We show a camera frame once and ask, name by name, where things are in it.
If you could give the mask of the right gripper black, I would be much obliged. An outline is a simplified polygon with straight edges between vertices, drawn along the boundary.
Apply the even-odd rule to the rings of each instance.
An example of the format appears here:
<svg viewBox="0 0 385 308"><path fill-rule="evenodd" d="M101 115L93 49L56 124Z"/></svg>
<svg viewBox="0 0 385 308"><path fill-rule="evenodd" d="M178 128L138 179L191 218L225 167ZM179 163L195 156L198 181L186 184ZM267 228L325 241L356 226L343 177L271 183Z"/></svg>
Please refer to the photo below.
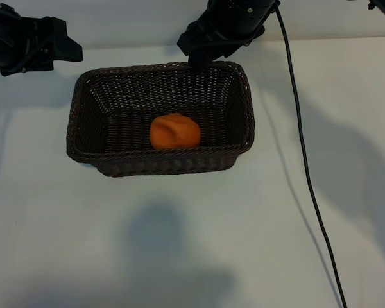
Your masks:
<svg viewBox="0 0 385 308"><path fill-rule="evenodd" d="M177 45L193 71L202 71L212 60L228 58L264 32L264 23L280 1L218 0L180 35Z"/></svg>

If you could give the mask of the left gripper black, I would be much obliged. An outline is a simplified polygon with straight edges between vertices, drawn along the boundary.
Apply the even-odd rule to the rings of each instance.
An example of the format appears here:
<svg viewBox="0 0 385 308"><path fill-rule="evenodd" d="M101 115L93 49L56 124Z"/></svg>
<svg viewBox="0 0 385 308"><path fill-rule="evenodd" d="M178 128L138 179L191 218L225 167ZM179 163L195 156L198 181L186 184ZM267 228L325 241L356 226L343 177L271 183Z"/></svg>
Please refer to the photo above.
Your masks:
<svg viewBox="0 0 385 308"><path fill-rule="evenodd" d="M66 34L66 22L22 17L13 7L0 4L1 75L52 71L55 60L83 60L82 47Z"/></svg>

